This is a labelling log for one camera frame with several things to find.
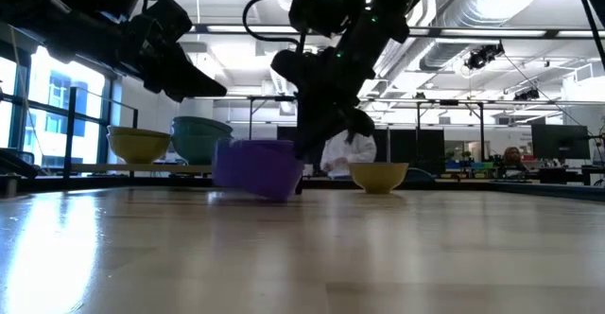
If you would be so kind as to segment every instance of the ceiling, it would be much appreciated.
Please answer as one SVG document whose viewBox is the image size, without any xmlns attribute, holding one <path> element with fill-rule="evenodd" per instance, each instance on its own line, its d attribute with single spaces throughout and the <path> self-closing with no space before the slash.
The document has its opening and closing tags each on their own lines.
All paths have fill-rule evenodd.
<svg viewBox="0 0 605 314">
<path fill-rule="evenodd" d="M 214 25 L 241 25 L 242 10 L 249 1 L 177 0 L 194 23 Z M 435 1 L 439 9 L 445 0 Z M 507 0 L 498 2 L 507 4 Z M 288 0 L 261 2 L 252 8 L 249 22 L 252 25 L 288 25 L 288 6 Z M 533 0 L 504 26 L 587 28 L 588 23 L 580 0 Z M 208 44 L 213 58 L 222 69 L 217 79 L 230 89 L 241 92 L 249 88 L 251 93 L 260 90 L 263 80 L 271 79 L 268 70 L 271 55 L 284 48 L 260 44 L 244 34 L 185 35 L 181 41 Z M 312 36 L 307 42 L 312 46 L 326 46 L 335 44 L 337 39 Z M 460 68 L 461 60 L 450 61 L 447 67 L 436 72 L 438 74 L 426 81 L 430 83 L 431 89 L 426 89 L 424 83 L 408 85 L 415 79 L 407 82 L 399 81 L 397 84 L 394 84 L 394 79 L 389 80 L 389 88 L 391 91 L 407 91 L 405 97 L 410 97 L 418 89 L 433 97 L 499 97 L 503 96 L 504 90 L 525 80 L 518 71 L 521 70 L 529 78 L 538 77 L 541 86 L 552 96 L 557 96 L 561 89 L 561 77 L 572 73 L 575 67 L 585 65 L 587 60 L 598 56 L 592 41 L 509 40 L 504 41 L 503 45 L 514 66 L 506 58 L 500 58 L 482 72 L 468 78 Z M 402 57 L 394 58 L 396 61 L 401 59 Z"/>
</svg>

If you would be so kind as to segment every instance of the ceiling duct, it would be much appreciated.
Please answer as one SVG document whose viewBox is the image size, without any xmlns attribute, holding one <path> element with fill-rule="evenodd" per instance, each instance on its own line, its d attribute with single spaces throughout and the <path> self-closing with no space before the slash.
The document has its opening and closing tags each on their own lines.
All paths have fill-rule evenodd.
<svg viewBox="0 0 605 314">
<path fill-rule="evenodd" d="M 525 9 L 534 0 L 453 0 L 431 26 L 442 27 L 498 27 Z M 421 39 L 408 49 L 400 63 L 391 70 L 398 75 L 402 70 L 439 71 L 449 61 L 466 50 L 468 44 Z"/>
</svg>

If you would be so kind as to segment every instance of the shelf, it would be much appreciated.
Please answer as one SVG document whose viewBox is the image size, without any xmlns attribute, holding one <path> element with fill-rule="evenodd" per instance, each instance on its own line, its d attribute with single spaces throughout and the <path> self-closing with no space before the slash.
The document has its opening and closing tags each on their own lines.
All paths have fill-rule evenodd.
<svg viewBox="0 0 605 314">
<path fill-rule="evenodd" d="M 211 166 L 177 166 L 151 164 L 72 164 L 75 172 L 139 171 L 172 173 L 212 173 Z"/>
</svg>

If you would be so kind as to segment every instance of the yellow object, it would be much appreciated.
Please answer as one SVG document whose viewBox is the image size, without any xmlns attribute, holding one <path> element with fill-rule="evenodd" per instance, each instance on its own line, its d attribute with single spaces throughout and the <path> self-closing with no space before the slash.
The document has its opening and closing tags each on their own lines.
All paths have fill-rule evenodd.
<svg viewBox="0 0 605 314">
<path fill-rule="evenodd" d="M 162 133 L 158 131 L 150 131 L 150 130 L 140 130 L 140 129 L 131 129 L 124 128 L 119 126 L 108 126 L 107 131 L 110 135 L 138 135 L 138 136 L 156 136 L 156 137 L 170 137 L 168 133 Z"/>
<path fill-rule="evenodd" d="M 127 164 L 152 164 L 165 155 L 170 145 L 169 136 L 108 135 L 107 139 L 113 153 Z"/>
<path fill-rule="evenodd" d="M 408 167 L 409 164 L 388 163 L 349 165 L 354 182 L 373 195 L 389 194 L 404 181 Z"/>
</svg>

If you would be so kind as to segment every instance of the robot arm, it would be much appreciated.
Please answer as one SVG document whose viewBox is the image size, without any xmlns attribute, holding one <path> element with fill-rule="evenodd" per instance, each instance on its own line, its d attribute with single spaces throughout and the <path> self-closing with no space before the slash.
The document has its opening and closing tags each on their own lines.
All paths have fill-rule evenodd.
<svg viewBox="0 0 605 314">
<path fill-rule="evenodd" d="M 342 33 L 336 47 L 317 56 L 282 51 L 271 64 L 298 87 L 297 156 L 345 129 L 372 135 L 373 121 L 356 108 L 357 94 L 366 79 L 374 78 L 372 69 L 389 40 L 407 39 L 405 15 L 419 1 L 293 0 L 290 24 L 301 33 Z"/>
<path fill-rule="evenodd" d="M 138 0 L 0 0 L 0 21 L 59 60 L 79 56 L 139 78 L 150 91 L 164 90 L 178 102 L 226 95 L 177 43 L 191 29 L 187 13 L 174 0 L 156 1 L 130 19 Z"/>
</svg>

